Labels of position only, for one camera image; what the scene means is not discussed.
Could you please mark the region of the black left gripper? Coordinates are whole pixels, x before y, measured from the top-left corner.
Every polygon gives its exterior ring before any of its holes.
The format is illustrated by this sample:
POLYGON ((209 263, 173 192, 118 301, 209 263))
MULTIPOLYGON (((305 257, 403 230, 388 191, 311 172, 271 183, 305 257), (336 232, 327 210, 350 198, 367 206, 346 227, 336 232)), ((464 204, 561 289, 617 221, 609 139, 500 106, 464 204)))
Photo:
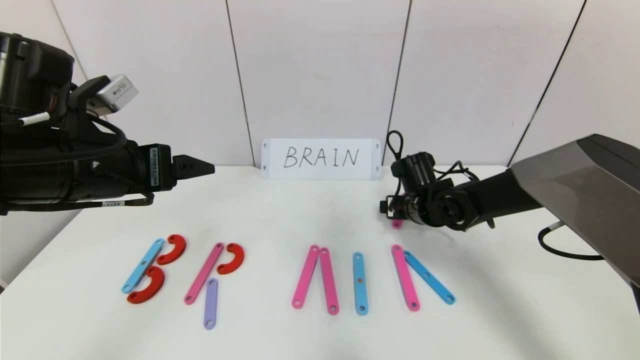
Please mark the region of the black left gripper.
POLYGON ((96 162, 90 173, 91 198, 170 191, 178 181, 215 173, 210 162, 189 155, 172 158, 168 145, 138 145, 132 140, 96 162))

